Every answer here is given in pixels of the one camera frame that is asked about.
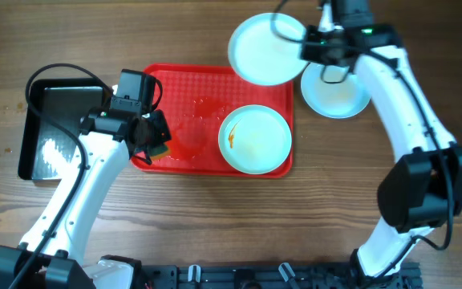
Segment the red plastic tray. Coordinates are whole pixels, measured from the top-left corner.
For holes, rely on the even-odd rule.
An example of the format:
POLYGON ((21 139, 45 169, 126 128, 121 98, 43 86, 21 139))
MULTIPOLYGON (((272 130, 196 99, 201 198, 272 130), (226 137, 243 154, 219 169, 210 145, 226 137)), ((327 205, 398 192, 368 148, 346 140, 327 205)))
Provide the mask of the red plastic tray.
POLYGON ((246 105, 262 105, 278 112, 292 127, 294 85, 257 86, 231 67, 154 63, 144 73, 162 83, 159 109, 165 114, 172 139, 170 154, 151 165, 133 157, 131 163, 147 173, 179 173, 247 177, 226 162, 218 145, 222 122, 246 105))

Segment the green orange sponge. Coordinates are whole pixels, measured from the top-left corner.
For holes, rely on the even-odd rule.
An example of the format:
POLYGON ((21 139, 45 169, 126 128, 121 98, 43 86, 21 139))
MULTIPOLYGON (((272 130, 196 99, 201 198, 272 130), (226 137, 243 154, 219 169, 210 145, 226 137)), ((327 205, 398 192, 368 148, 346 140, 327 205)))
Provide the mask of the green orange sponge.
POLYGON ((171 154, 170 148, 166 144, 160 144, 152 149, 149 149, 148 156, 152 161, 159 160, 171 154))

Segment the black metal tray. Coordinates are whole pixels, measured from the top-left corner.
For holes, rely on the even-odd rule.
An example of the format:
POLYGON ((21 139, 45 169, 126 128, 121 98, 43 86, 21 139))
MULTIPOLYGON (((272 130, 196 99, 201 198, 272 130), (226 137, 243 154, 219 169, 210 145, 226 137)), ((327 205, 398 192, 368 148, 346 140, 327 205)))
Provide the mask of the black metal tray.
MULTIPOLYGON (((30 101, 69 132, 78 135, 82 117, 103 103, 104 91, 94 79, 40 79, 30 88, 30 101)), ((58 180, 67 171, 75 143, 57 128, 26 112, 18 175, 27 181, 58 180)))

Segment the white plate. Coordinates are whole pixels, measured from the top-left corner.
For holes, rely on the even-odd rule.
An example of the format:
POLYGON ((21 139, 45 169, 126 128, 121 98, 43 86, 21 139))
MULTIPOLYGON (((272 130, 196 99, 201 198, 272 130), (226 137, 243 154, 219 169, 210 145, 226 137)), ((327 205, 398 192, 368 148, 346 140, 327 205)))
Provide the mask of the white plate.
POLYGON ((274 86, 294 79, 308 64, 300 58, 301 45, 277 37, 270 28, 271 13, 246 19, 228 45, 232 69, 244 80, 274 86))
POLYGON ((346 119, 359 114, 371 97, 356 75, 346 67, 310 63, 301 78, 301 93, 306 104, 318 114, 346 119))
POLYGON ((263 105, 235 109, 222 122, 218 148, 225 161, 248 175, 279 169, 292 149, 292 132, 282 115, 263 105))

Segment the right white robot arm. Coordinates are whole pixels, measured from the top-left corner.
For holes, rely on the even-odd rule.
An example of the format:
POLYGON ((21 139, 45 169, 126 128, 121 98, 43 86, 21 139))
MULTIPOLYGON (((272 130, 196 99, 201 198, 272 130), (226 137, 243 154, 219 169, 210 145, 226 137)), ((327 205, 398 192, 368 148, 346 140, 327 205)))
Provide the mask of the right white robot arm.
POLYGON ((375 22, 365 1, 319 7, 320 23, 307 27, 301 57, 358 78, 395 157, 377 191, 379 222, 351 256, 351 285, 378 287, 398 276, 403 259, 434 229, 452 229, 462 211, 462 146, 433 112, 393 26, 375 22))

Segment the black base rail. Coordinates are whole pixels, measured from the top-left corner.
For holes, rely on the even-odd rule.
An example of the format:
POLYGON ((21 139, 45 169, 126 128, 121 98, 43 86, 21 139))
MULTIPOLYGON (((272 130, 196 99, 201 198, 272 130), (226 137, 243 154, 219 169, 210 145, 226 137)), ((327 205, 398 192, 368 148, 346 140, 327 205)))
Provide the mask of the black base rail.
POLYGON ((365 279, 347 263, 312 266, 189 267, 143 266, 146 288, 361 288, 365 279))

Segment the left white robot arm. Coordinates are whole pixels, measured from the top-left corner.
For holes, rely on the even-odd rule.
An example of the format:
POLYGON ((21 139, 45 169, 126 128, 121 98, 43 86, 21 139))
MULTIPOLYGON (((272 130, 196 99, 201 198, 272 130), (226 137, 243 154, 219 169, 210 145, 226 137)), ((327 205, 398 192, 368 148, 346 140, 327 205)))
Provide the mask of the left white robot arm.
POLYGON ((142 263, 104 256, 82 265, 87 241, 112 183, 135 157, 146 164, 168 152, 172 139, 158 108, 163 86, 154 76, 124 69, 118 88, 80 121, 79 134, 37 109, 39 119, 76 146, 53 197, 16 247, 0 246, 0 288, 146 288, 142 263))

